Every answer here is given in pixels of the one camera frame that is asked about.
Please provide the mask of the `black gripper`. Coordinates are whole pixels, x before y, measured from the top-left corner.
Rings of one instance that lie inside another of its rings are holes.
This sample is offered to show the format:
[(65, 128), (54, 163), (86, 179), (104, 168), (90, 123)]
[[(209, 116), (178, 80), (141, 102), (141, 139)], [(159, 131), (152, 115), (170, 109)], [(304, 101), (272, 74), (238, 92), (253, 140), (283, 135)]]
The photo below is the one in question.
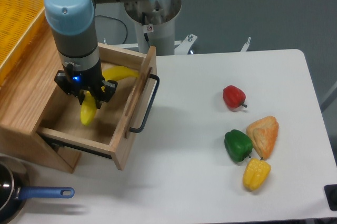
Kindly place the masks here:
[(59, 70), (54, 77), (54, 82), (67, 95), (73, 95), (82, 105), (85, 94), (84, 90), (92, 93), (97, 109), (102, 103), (108, 103), (116, 92), (118, 82), (115, 80), (103, 80), (101, 63), (97, 62), (87, 70), (75, 70), (73, 64), (64, 66), (64, 71)]

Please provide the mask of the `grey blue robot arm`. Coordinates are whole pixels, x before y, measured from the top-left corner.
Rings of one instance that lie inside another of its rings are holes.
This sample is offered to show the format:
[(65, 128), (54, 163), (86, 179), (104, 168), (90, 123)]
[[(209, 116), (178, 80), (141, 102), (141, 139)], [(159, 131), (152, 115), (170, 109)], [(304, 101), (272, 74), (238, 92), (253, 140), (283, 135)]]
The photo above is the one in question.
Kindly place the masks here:
[(94, 98), (94, 106), (110, 101), (117, 82), (102, 75), (95, 29), (96, 4), (141, 0), (44, 0), (46, 20), (52, 30), (63, 70), (54, 78), (68, 95), (85, 99), (85, 91)]

